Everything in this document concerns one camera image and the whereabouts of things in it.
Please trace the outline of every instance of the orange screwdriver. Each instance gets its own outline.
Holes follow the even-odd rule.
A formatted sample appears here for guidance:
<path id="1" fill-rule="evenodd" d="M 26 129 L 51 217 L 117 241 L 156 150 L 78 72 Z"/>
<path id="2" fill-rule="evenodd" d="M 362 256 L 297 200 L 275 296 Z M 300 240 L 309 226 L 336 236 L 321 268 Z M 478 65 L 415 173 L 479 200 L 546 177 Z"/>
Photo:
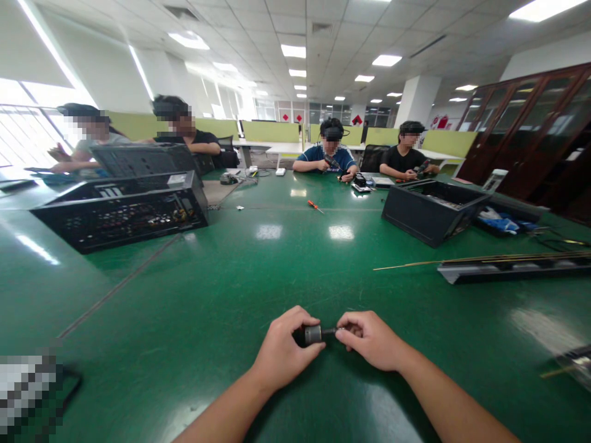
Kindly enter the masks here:
<path id="1" fill-rule="evenodd" d="M 318 206 L 316 206 L 312 200 L 308 200 L 308 204 L 309 204 L 310 206 L 312 206 L 314 209 L 318 209 Z"/>

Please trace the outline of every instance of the column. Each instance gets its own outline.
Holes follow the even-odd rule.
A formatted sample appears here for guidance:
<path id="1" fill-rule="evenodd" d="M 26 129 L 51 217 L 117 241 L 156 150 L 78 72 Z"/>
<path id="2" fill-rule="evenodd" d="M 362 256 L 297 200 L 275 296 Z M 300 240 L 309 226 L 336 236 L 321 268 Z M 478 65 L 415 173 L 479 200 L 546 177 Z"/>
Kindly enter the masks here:
<path id="1" fill-rule="evenodd" d="M 399 128 L 407 120 L 419 121 L 427 126 L 440 84 L 441 77 L 418 76 L 407 80 L 394 127 Z"/>

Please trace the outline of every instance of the ceiling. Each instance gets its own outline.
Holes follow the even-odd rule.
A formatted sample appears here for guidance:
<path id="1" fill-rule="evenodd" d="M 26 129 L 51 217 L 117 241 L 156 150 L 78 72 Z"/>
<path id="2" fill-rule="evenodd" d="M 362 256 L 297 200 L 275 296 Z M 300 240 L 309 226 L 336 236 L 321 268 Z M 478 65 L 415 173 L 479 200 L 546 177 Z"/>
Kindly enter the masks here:
<path id="1" fill-rule="evenodd" d="M 163 49 L 201 68 L 231 63 L 274 100 L 297 100 L 306 85 L 311 101 L 393 106 L 404 82 L 419 74 L 443 78 L 435 103 L 468 97 L 464 84 L 496 82 L 510 56 L 591 30 L 591 1 L 541 23 L 508 19 L 530 0 L 35 0 L 139 48 Z M 164 8 L 188 7 L 200 18 L 179 20 Z M 314 33 L 313 23 L 332 25 Z M 211 50 L 187 49 L 169 32 L 192 30 Z M 442 35 L 440 42 L 410 55 Z M 286 58 L 280 44 L 306 46 L 307 58 Z M 380 54 L 400 55 L 391 68 L 372 66 Z M 307 78 L 288 69 L 307 70 Z M 373 75 L 370 83 L 355 82 Z"/>

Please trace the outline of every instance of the office chair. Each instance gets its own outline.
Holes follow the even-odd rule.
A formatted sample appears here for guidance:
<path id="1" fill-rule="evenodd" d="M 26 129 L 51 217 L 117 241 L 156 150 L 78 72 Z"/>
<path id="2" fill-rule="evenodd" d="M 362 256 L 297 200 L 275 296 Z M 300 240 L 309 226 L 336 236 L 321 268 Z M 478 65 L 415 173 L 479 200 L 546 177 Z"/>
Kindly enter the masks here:
<path id="1" fill-rule="evenodd" d="M 390 146 L 367 145 L 361 158 L 361 172 L 380 172 L 382 155 Z"/>

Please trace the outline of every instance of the blue shirt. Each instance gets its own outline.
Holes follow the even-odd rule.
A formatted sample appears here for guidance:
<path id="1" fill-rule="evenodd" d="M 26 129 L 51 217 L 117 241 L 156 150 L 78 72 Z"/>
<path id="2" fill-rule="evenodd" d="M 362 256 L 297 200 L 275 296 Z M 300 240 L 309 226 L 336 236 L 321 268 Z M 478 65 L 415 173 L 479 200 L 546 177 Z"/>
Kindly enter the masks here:
<path id="1" fill-rule="evenodd" d="M 310 149 L 306 150 L 306 152 L 301 154 L 297 158 L 297 160 L 300 160 L 300 161 L 324 160 L 325 155 L 326 155 L 326 153 L 324 152 L 324 147 L 322 146 L 322 144 L 319 144 L 319 145 L 312 146 Z M 357 163 L 355 163 L 355 160 L 353 160 L 353 156 L 351 155 L 351 152 L 348 149 L 343 148 L 342 146 L 339 146 L 337 148 L 337 151 L 334 153 L 332 158 L 341 166 L 341 168 L 343 168 L 344 171 L 347 171 L 347 169 L 349 169 L 353 165 L 357 165 Z M 329 170 L 331 172 L 340 172 L 339 169 L 328 168 L 327 170 Z"/>

